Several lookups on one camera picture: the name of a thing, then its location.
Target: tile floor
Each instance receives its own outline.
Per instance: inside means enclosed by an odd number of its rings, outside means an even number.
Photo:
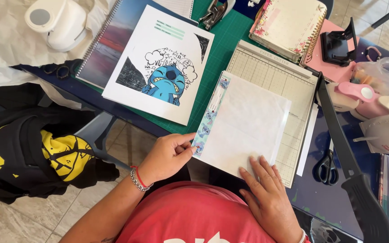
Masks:
[[[389,0],[336,0],[330,20],[346,27],[354,17],[357,34],[389,50],[389,21],[377,29],[370,25],[389,12]],[[129,165],[139,164],[155,138],[123,121],[117,121],[106,148],[114,157]],[[192,178],[206,182],[208,166],[189,162]],[[0,202],[0,243],[57,243],[71,226],[127,175],[121,171],[116,182],[77,189],[70,186],[62,196],[20,198],[12,205]]]

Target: black scissors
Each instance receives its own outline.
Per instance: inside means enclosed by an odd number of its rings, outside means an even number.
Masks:
[[[334,144],[330,142],[330,148],[326,155],[320,160],[315,167],[315,175],[325,185],[335,185],[338,182],[338,170],[334,160]]]

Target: silver chain bracelet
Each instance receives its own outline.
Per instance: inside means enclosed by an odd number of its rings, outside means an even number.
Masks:
[[[131,170],[131,172],[130,172],[130,178],[131,178],[131,181],[133,181],[134,185],[135,185],[140,191],[143,191],[143,192],[148,191],[148,190],[151,188],[151,186],[154,185],[154,183],[153,183],[153,184],[151,184],[151,185],[149,185],[149,186],[147,186],[147,187],[144,187],[144,186],[139,182],[138,178],[136,177],[136,168],[133,168],[133,169]]]

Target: green cutting mat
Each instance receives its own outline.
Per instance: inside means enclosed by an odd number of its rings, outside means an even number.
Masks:
[[[207,12],[210,3],[211,0],[194,0],[192,19],[197,21],[201,18]],[[220,73],[227,68],[238,41],[242,39],[261,47],[259,44],[249,39],[249,31],[253,23],[254,21],[252,19],[235,10],[231,10],[222,21],[212,28],[211,33],[215,35],[213,45],[202,75],[201,84],[197,90],[196,99],[187,126],[174,123],[131,107],[127,108],[171,133],[185,134],[197,131]],[[98,92],[103,92],[103,90],[93,85],[85,84]]]

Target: woman's right hand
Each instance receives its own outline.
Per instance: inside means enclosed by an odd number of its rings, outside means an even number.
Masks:
[[[244,168],[240,168],[243,179],[253,194],[241,189],[240,193],[261,227],[277,243],[298,243],[303,231],[286,195],[280,174],[276,166],[272,168],[262,156],[260,162],[250,157],[253,171],[259,176],[259,182]]]

